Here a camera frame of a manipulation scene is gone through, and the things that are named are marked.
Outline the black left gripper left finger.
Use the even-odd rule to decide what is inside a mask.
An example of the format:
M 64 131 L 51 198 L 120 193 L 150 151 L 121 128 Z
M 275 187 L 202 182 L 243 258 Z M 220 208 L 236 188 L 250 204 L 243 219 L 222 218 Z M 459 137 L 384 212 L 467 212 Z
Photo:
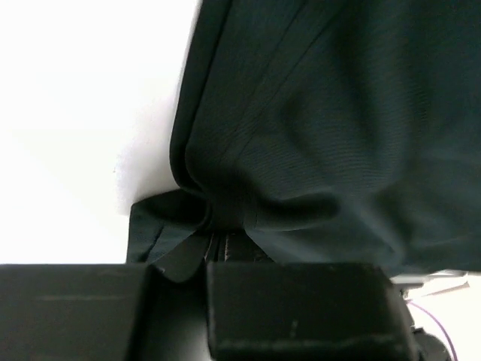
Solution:
M 2 265 L 3 360 L 133 360 L 145 265 Z

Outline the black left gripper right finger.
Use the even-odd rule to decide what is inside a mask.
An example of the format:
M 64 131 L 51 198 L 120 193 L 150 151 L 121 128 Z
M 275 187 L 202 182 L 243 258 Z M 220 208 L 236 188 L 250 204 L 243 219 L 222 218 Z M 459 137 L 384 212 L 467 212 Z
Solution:
M 415 360 L 404 300 L 376 267 L 215 262 L 207 267 L 215 360 Z

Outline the black shorts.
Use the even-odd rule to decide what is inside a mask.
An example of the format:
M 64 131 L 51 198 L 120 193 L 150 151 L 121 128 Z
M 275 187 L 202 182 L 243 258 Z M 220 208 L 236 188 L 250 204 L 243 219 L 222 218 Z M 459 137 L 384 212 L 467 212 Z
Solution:
M 478 1 L 205 1 L 130 262 L 248 235 L 278 262 L 480 269 Z

